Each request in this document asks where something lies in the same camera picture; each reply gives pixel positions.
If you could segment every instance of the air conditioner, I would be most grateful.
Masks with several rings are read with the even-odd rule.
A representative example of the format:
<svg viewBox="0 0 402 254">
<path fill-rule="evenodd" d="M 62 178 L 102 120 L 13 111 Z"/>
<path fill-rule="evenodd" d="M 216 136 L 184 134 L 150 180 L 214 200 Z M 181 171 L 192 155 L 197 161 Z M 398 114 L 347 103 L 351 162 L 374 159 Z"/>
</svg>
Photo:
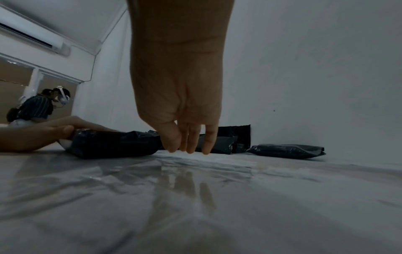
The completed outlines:
<svg viewBox="0 0 402 254">
<path fill-rule="evenodd" d="M 63 37 L 2 7 L 0 7 L 0 30 L 58 54 L 65 56 L 70 54 L 70 46 L 64 42 Z"/>
</svg>

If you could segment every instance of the dark shirt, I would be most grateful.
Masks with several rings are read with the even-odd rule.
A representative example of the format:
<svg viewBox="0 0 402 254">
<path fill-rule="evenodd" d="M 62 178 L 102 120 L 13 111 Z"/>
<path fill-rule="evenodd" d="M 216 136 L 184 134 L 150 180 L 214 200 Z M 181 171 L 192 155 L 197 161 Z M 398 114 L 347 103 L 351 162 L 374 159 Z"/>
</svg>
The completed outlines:
<svg viewBox="0 0 402 254">
<path fill-rule="evenodd" d="M 47 119 L 53 112 L 52 101 L 42 95 L 27 99 L 21 106 L 17 119 L 30 120 L 31 118 Z"/>
</svg>

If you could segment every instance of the white wall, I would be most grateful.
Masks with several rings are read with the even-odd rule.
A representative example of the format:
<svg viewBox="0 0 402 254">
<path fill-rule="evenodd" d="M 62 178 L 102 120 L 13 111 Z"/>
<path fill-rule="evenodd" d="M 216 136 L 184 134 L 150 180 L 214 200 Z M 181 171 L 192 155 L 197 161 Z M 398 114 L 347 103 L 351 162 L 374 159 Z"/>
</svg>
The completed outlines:
<svg viewBox="0 0 402 254">
<path fill-rule="evenodd" d="M 251 124 L 253 144 L 318 145 L 327 158 L 402 164 L 401 12 L 399 0 L 237 0 L 220 125 Z M 127 21 L 97 57 L 80 114 L 145 131 L 128 72 Z"/>
<path fill-rule="evenodd" d="M 78 80 L 91 78 L 94 55 L 75 46 L 62 56 L 0 31 L 0 53 Z"/>
</svg>

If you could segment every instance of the plastic mailer bag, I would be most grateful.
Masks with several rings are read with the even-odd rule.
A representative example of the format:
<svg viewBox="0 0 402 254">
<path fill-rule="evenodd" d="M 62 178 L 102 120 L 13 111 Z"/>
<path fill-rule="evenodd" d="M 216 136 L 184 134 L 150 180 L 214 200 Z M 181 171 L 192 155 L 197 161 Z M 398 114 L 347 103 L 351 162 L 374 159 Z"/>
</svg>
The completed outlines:
<svg viewBox="0 0 402 254">
<path fill-rule="evenodd" d="M 251 126 L 223 126 L 218 128 L 218 137 L 235 137 L 237 141 L 233 144 L 232 153 L 244 153 L 251 145 Z"/>
<path fill-rule="evenodd" d="M 261 156 L 288 159 L 309 159 L 326 154 L 324 153 L 324 148 L 319 146 L 271 144 L 252 146 L 247 152 Z"/>
<path fill-rule="evenodd" d="M 205 136 L 204 134 L 200 135 L 198 140 L 198 145 L 196 148 L 196 152 L 202 151 L 202 146 L 204 144 Z M 233 150 L 233 144 L 237 141 L 236 137 L 217 137 L 214 147 L 211 150 L 212 154 L 231 154 Z"/>
<path fill-rule="evenodd" d="M 161 147 L 154 133 L 78 130 L 66 150 L 83 159 L 101 159 L 151 155 Z"/>
</svg>

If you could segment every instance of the white headset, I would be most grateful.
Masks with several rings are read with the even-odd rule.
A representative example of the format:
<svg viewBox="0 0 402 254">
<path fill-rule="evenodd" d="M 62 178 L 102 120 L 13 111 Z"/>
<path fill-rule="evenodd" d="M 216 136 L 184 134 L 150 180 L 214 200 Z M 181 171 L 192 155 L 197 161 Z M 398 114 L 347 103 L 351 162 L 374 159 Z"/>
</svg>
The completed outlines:
<svg viewBox="0 0 402 254">
<path fill-rule="evenodd" d="M 60 90 L 60 93 L 63 96 L 62 98 L 59 98 L 59 102 L 63 105 L 66 105 L 70 101 L 70 97 L 64 94 L 63 87 L 61 85 L 57 86 L 56 88 Z"/>
</svg>

